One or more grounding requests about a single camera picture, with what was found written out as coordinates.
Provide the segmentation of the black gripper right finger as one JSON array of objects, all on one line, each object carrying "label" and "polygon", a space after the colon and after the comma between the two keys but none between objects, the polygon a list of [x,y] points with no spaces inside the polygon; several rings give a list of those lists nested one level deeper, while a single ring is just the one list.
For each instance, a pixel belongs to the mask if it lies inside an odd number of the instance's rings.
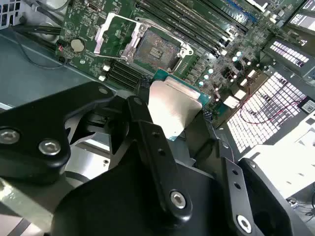
[{"label": "black gripper right finger", "polygon": [[213,156],[203,168],[216,178],[223,194],[229,229],[237,236],[296,236],[300,221],[279,191],[251,159],[233,159],[226,143],[216,135],[211,113],[203,111]]}]

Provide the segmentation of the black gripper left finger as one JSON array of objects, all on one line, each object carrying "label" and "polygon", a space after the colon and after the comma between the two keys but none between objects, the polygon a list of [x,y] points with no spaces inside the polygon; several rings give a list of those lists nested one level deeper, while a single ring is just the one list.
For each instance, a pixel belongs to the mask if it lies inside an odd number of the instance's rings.
[{"label": "black gripper left finger", "polygon": [[0,116],[0,175],[50,184],[60,178],[70,147],[95,132],[93,115],[113,123],[114,156],[119,165],[71,194],[60,209],[79,211],[91,223],[109,212],[109,200],[130,211],[136,203],[156,220],[180,226],[190,220],[192,202],[160,126],[138,96],[123,99],[88,82],[3,112]]}]

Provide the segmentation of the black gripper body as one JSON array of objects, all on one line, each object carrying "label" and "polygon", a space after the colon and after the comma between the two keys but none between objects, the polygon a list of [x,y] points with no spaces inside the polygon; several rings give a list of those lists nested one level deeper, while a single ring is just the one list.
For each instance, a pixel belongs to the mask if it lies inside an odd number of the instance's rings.
[{"label": "black gripper body", "polygon": [[220,189],[172,161],[155,180],[132,144],[120,163],[72,190],[53,217],[54,236],[227,236]]}]

